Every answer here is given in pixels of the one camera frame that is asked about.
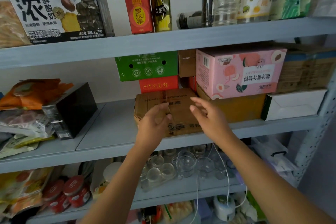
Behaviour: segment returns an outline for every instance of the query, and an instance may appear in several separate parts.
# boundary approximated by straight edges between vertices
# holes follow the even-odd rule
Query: pink box
[[[212,99],[275,92],[286,52],[278,48],[196,50],[196,82]]]

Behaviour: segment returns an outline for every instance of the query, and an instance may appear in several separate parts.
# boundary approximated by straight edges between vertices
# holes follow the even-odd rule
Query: hand
[[[159,146],[167,126],[172,120],[172,115],[166,115],[159,124],[156,122],[156,118],[160,111],[168,111],[168,105],[169,103],[156,105],[146,113],[139,125],[135,147],[141,147],[142,150],[151,154]]]
[[[201,98],[191,97],[196,106],[205,109],[200,110],[194,105],[190,110],[201,125],[203,132],[216,144],[228,137],[236,137],[226,121],[224,113],[209,101]]]

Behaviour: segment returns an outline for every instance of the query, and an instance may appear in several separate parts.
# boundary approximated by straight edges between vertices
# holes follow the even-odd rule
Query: green package
[[[116,57],[120,81],[178,75],[177,51]]]
[[[271,20],[305,17],[308,14],[311,0],[272,0]]]

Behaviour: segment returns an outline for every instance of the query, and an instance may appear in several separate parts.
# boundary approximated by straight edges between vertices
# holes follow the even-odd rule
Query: black box
[[[42,106],[61,140],[75,138],[97,109],[87,82],[73,86],[61,98]]]

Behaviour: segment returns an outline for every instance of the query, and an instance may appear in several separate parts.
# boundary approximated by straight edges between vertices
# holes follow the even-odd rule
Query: metal shelf
[[[174,202],[192,200],[196,198],[196,177],[181,180],[175,178],[149,192],[143,192],[139,187],[135,192],[131,209],[163,205]],[[230,179],[230,193],[245,191],[245,185],[241,185],[236,178]],[[215,177],[209,177],[206,180],[199,179],[198,197],[211,197],[225,194],[228,192],[227,179],[218,180]],[[90,200],[81,208],[69,208],[60,214],[53,214],[46,210],[27,221],[27,224],[49,224],[61,221],[75,220],[82,218],[94,201]]]
[[[300,18],[40,44],[1,49],[0,69],[334,33],[335,18]]]
[[[133,118],[134,99],[100,104],[103,109],[73,140],[42,142],[33,151],[0,161],[0,173],[40,167],[65,165],[82,161],[124,156],[134,145],[137,126]],[[271,135],[314,128],[322,117],[313,115],[282,120],[249,120],[230,124],[239,138]],[[210,143],[203,133],[169,137],[157,150]]]

